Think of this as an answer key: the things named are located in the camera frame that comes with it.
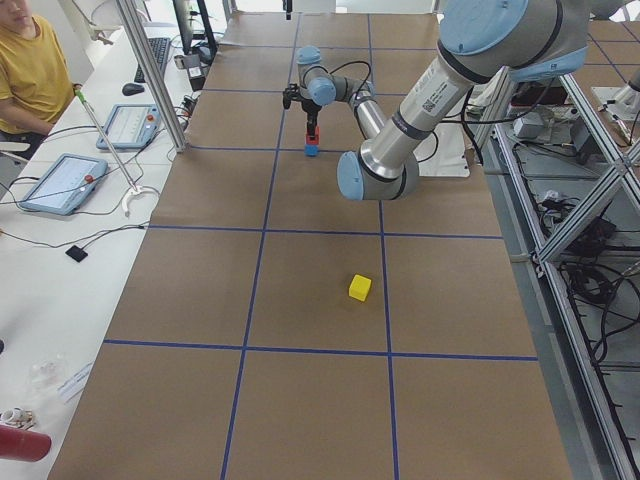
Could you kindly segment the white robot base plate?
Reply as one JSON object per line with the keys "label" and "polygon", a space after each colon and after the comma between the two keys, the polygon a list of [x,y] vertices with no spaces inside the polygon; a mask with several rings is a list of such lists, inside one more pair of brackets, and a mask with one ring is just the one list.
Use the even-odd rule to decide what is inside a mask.
{"label": "white robot base plate", "polygon": [[467,178],[466,144],[455,124],[438,125],[432,135],[414,150],[423,177]]}

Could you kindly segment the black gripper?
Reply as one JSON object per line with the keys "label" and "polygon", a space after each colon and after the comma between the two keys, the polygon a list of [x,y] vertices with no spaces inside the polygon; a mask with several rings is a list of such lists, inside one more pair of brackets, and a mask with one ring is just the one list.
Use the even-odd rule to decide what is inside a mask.
{"label": "black gripper", "polygon": [[[285,12],[285,18],[287,20],[291,20],[293,13],[293,0],[282,0],[282,9]],[[301,106],[303,111],[307,114],[307,131],[308,128],[314,128],[315,126],[317,126],[317,115],[321,111],[321,107],[317,105],[313,100],[306,98],[303,98],[301,100]]]}

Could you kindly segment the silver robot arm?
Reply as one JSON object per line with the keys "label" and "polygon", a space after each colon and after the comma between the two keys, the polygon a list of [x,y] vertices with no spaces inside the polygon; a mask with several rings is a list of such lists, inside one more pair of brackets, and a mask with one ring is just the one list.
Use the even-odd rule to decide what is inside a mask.
{"label": "silver robot arm", "polygon": [[365,137],[358,151],[338,161],[341,194],[357,201],[409,194],[419,177],[416,148],[474,86],[503,67],[515,82],[576,71],[586,59],[589,18],[586,1],[449,2],[436,58],[390,118],[365,81],[329,73],[314,46],[299,49],[297,99],[308,113],[308,131],[322,107],[340,101],[350,105]]}

